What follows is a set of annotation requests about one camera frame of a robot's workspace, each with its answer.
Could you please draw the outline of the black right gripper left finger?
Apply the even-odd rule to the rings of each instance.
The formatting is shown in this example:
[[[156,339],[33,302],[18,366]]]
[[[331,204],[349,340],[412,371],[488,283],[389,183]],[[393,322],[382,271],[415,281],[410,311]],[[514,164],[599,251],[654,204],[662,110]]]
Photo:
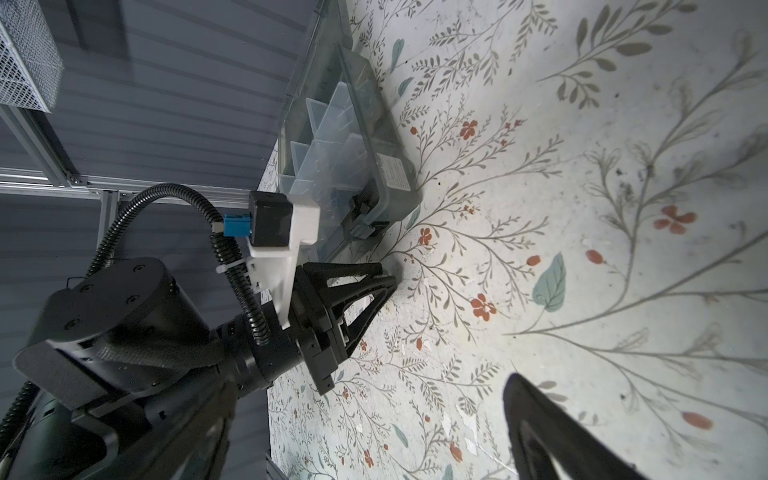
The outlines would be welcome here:
[[[218,380],[181,411],[97,470],[92,479],[218,479],[229,448],[237,388]]]

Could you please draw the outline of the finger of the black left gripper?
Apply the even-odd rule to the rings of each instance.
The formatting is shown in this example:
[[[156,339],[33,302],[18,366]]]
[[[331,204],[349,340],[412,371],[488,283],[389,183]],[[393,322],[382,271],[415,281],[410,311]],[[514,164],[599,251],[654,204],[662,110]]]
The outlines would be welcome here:
[[[355,282],[330,287],[329,300],[334,316],[344,321],[341,327],[345,338],[343,360],[352,356],[374,318],[396,289],[397,280],[390,275],[367,275]],[[369,299],[369,303],[351,321],[345,320],[345,313],[365,299]]]
[[[317,288],[328,287],[337,279],[346,277],[374,277],[383,274],[380,263],[319,263],[307,262],[303,271]]]

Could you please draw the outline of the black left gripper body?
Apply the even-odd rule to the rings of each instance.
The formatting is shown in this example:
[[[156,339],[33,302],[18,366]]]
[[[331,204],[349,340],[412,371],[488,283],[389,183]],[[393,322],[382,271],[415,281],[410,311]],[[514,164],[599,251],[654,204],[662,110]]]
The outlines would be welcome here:
[[[296,268],[289,323],[319,395],[334,388],[333,375],[345,359],[346,342],[334,312],[342,303],[321,272]]]

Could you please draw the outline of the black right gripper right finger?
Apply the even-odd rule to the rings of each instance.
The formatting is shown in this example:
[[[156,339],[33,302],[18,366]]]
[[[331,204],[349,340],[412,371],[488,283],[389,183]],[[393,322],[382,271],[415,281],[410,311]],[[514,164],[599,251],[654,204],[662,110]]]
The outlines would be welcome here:
[[[558,479],[555,463],[572,479],[643,477],[524,376],[508,378],[503,405],[519,478]]]

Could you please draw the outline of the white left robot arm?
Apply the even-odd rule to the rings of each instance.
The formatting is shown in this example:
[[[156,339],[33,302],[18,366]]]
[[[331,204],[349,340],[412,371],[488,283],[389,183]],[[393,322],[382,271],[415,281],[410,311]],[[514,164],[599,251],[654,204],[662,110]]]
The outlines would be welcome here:
[[[393,295],[378,263],[308,263],[287,307],[209,328],[155,258],[52,294],[15,369],[38,389],[1,434],[5,479],[218,479],[237,401],[305,364],[319,393]]]

